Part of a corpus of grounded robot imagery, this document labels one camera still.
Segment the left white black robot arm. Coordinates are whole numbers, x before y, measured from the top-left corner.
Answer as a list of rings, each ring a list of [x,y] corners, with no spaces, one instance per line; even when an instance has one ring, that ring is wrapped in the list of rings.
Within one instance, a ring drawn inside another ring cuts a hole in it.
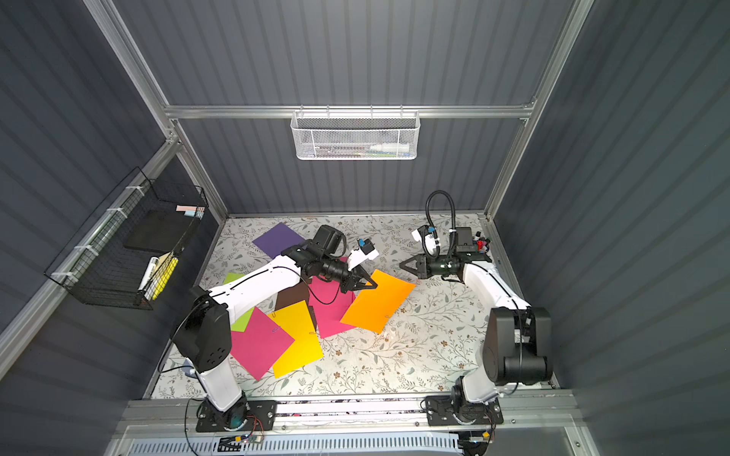
[[[196,289],[193,307],[170,342],[186,359],[184,366],[197,377],[214,410],[229,412],[243,404],[243,391],[227,362],[233,347],[231,329],[260,302],[300,283],[306,285],[312,277],[338,283],[343,293],[378,288],[362,266],[378,256],[374,243],[360,239],[342,260],[336,251],[343,242],[344,233],[323,225],[313,239],[283,249],[258,270],[226,285]]]

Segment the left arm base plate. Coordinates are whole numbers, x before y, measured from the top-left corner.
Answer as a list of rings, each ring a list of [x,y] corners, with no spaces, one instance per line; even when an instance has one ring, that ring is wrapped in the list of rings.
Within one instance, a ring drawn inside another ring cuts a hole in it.
[[[205,399],[196,412],[197,432],[271,431],[277,415],[278,402],[241,399],[227,412],[221,412]]]

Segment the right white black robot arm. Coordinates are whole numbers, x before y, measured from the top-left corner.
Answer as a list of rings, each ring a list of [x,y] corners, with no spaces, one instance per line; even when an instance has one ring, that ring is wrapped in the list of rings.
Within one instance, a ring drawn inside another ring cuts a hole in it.
[[[520,386],[551,380],[551,316],[511,289],[470,228],[452,228],[449,235],[449,246],[443,249],[435,226],[418,227],[412,236],[423,252],[401,262],[400,269],[418,279],[441,277],[463,284],[490,306],[490,313],[477,367],[456,380],[448,406],[428,405],[426,410],[464,425],[481,420],[493,424],[496,412],[490,405],[505,387],[515,393]]]

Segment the purple paper sheet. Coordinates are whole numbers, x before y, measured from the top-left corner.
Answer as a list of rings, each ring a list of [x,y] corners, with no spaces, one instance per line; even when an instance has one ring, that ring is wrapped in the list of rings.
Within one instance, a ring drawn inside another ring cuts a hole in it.
[[[282,251],[289,247],[300,245],[304,242],[304,238],[287,226],[280,222],[270,230],[266,231],[260,237],[254,239],[253,244],[258,247],[269,258],[275,258]]]

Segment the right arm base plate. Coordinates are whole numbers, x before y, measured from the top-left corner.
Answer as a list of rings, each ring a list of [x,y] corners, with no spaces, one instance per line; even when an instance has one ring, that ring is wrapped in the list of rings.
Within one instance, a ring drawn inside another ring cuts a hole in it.
[[[456,404],[450,395],[428,395],[420,402],[430,427],[479,426],[488,427],[504,423],[501,406],[497,400],[488,404]]]

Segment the orange paper sheet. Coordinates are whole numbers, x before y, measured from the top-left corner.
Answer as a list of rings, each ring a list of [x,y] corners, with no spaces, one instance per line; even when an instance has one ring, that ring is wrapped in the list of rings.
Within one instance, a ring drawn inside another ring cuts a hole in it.
[[[361,291],[340,322],[381,334],[416,285],[379,270],[373,273],[372,279],[378,285],[376,289]]]

